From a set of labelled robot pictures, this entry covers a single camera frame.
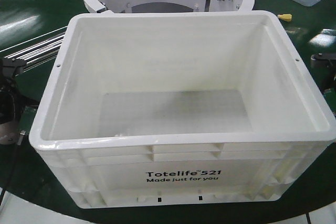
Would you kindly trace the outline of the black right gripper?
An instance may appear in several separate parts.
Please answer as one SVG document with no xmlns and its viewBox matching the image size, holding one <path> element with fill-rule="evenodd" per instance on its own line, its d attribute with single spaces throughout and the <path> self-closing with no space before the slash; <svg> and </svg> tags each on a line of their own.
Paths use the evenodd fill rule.
<svg viewBox="0 0 336 224">
<path fill-rule="evenodd" d="M 320 90 L 335 89 L 335 52 L 320 52 L 311 55 L 310 66 L 328 70 L 328 74 L 318 85 Z"/>
</svg>

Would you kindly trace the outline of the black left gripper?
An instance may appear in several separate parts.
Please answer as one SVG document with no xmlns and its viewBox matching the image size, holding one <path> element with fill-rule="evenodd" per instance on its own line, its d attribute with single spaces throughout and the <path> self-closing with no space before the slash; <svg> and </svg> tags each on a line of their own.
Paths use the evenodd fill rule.
<svg viewBox="0 0 336 224">
<path fill-rule="evenodd" d="M 39 106 L 39 101 L 21 94 L 15 80 L 26 65 L 22 59 L 1 59 L 1 144 L 16 143 L 25 108 L 36 109 Z"/>
</svg>

